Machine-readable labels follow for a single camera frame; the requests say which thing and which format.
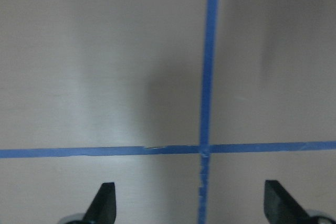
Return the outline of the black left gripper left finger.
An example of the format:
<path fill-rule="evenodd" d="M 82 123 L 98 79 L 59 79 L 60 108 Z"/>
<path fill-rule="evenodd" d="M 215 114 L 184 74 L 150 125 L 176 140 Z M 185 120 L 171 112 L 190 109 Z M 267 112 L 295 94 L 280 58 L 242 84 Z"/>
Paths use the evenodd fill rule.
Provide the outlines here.
<path fill-rule="evenodd" d="M 116 191 L 113 182 L 103 183 L 79 223 L 114 224 L 116 220 Z"/>

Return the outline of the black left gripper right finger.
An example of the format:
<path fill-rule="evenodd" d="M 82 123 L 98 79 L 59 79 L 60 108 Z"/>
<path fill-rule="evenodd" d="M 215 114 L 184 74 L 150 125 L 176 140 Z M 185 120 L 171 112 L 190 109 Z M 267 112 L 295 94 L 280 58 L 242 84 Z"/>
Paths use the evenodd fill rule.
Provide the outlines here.
<path fill-rule="evenodd" d="M 266 180 L 264 214 L 270 224 L 315 223 L 277 180 Z"/>

